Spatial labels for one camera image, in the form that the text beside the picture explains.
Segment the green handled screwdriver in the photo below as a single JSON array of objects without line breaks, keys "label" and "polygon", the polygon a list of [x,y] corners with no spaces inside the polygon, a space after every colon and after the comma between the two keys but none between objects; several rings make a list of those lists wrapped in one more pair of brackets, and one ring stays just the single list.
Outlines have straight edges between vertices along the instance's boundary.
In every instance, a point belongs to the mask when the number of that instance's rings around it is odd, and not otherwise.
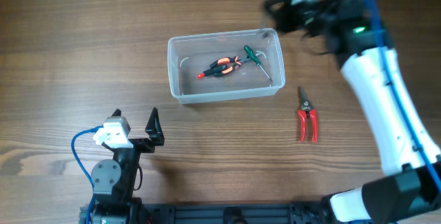
[{"label": "green handled screwdriver", "polygon": [[264,74],[266,75],[266,77],[270,80],[270,81],[272,81],[272,79],[270,78],[270,76],[268,75],[268,73],[265,71],[265,69],[262,67],[262,65],[261,65],[261,62],[258,60],[258,57],[257,57],[257,55],[254,53],[254,51],[248,46],[248,45],[245,45],[244,46],[244,51],[245,51],[245,53],[246,53],[246,55],[247,55],[247,57],[249,58],[249,59],[251,59],[263,72],[264,72]]}]

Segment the red black screwdriver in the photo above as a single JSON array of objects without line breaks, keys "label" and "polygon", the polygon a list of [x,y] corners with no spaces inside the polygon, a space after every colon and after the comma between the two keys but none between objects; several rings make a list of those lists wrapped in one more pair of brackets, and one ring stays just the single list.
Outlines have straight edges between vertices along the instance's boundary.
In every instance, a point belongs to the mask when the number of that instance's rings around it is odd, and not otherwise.
[{"label": "red black screwdriver", "polygon": [[213,68],[210,68],[210,69],[205,70],[205,71],[201,72],[200,74],[198,74],[198,75],[196,76],[196,78],[197,78],[197,79],[203,79],[203,78],[205,78],[205,77],[208,77],[208,76],[213,75],[214,73],[215,73],[214,69],[213,69]]}]

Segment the red handled wire stripper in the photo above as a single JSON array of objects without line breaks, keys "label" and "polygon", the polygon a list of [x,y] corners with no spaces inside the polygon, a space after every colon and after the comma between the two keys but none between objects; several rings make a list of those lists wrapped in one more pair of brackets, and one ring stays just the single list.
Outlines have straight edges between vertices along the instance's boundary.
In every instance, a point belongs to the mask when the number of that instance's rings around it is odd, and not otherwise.
[{"label": "red handled wire stripper", "polygon": [[300,119],[300,140],[303,142],[307,135],[307,121],[311,121],[312,134],[311,142],[318,142],[318,115],[315,107],[311,104],[311,101],[307,97],[305,89],[303,87],[298,88],[300,97],[300,107],[298,109],[298,117]]}]

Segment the orange black needle-nose pliers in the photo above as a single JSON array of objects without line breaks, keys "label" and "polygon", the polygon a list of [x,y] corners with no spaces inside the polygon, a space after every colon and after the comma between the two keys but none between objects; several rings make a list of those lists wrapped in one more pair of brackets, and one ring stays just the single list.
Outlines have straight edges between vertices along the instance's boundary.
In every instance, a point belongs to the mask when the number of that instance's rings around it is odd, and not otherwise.
[{"label": "orange black needle-nose pliers", "polygon": [[249,57],[224,57],[209,65],[209,69],[203,72],[205,77],[223,77],[238,70],[242,64],[249,61]]}]

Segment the silver combination wrench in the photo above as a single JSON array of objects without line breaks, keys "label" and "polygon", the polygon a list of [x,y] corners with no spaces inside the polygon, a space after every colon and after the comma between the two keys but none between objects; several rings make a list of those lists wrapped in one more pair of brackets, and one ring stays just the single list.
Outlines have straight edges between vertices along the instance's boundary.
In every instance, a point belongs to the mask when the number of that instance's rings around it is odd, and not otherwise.
[{"label": "silver combination wrench", "polygon": [[266,28],[267,28],[267,24],[269,22],[269,19],[270,19],[270,15],[267,13],[267,11],[265,9],[263,9],[263,16],[262,16],[262,19],[260,21],[260,26],[259,26],[259,34],[264,39],[266,39],[268,37],[268,32],[266,31]]}]

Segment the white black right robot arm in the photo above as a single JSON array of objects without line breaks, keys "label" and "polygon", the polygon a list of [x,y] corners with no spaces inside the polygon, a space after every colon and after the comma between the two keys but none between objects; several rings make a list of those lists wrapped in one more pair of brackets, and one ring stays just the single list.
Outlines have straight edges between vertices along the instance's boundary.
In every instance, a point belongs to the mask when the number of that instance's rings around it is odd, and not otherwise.
[{"label": "white black right robot arm", "polygon": [[406,89],[376,0],[264,0],[277,31],[322,35],[357,96],[380,155],[381,179],[330,194],[317,223],[396,223],[440,209],[440,148]]}]

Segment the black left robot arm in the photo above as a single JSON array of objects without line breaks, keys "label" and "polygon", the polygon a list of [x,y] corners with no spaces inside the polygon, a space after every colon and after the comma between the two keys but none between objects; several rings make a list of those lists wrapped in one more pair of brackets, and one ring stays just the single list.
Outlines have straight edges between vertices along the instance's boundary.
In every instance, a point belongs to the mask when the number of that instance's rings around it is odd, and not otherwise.
[{"label": "black left robot arm", "polygon": [[128,137],[131,127],[119,109],[94,131],[94,141],[112,152],[112,158],[99,161],[90,174],[92,199],[84,223],[153,223],[142,200],[133,193],[142,186],[140,157],[164,145],[158,109],[153,108],[145,126],[147,138]]}]

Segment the clear plastic container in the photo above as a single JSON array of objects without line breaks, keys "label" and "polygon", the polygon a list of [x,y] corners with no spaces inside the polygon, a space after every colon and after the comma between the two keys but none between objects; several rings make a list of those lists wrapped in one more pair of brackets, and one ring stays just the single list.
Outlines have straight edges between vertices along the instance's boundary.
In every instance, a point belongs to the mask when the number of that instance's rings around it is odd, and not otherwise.
[{"label": "clear plastic container", "polygon": [[[172,37],[168,41],[167,66],[173,97],[181,104],[193,104],[277,93],[285,85],[283,53],[277,31],[272,28],[266,31],[266,39],[259,30]],[[272,81],[251,59],[227,76],[196,78],[218,59],[247,57],[245,45],[254,51]]]}]

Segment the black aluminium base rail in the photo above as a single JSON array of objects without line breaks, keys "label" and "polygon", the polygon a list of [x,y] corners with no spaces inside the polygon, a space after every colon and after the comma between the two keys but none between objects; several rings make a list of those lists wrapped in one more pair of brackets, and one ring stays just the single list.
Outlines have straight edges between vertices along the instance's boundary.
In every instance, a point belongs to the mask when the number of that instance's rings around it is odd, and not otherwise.
[{"label": "black aluminium base rail", "polygon": [[320,204],[295,202],[251,205],[171,205],[146,204],[82,207],[80,223],[91,224],[314,224],[321,223]]}]

